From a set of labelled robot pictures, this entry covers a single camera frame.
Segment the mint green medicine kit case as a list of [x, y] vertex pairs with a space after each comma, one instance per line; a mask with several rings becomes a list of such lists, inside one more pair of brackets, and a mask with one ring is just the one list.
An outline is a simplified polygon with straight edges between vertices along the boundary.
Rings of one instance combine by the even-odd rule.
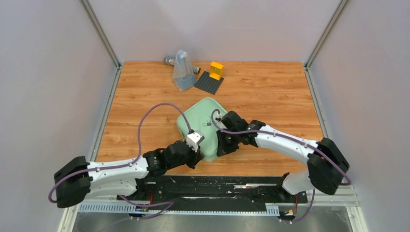
[[215, 109], [218, 109], [222, 115], [228, 113], [215, 99], [210, 97], [203, 98], [184, 112], [191, 128], [200, 131], [205, 137], [200, 142], [200, 151], [206, 162], [212, 162], [218, 158], [218, 129], [211, 121], [211, 114]]

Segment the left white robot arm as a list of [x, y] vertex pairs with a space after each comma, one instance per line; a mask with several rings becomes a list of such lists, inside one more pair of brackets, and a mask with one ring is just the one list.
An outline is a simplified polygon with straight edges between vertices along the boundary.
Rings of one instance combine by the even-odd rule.
[[148, 186], [139, 179], [162, 176], [182, 165], [193, 169], [202, 159], [200, 142], [189, 141], [176, 141], [138, 159], [103, 163], [88, 162], [85, 156], [75, 157], [54, 174], [55, 185], [48, 199], [59, 208], [108, 195], [132, 195], [141, 200], [147, 196]]

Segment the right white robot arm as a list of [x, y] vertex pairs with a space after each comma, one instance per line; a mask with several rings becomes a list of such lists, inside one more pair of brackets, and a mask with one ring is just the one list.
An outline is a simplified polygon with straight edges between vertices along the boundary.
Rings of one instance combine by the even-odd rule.
[[320, 141], [299, 138], [258, 120], [248, 123], [234, 111], [222, 115], [215, 109], [211, 122], [217, 128], [218, 156], [233, 153], [243, 144], [280, 152], [307, 167], [298, 173], [285, 173], [278, 181], [276, 195], [283, 202], [311, 189], [334, 195], [339, 186], [351, 184], [347, 177], [350, 165], [329, 138]]

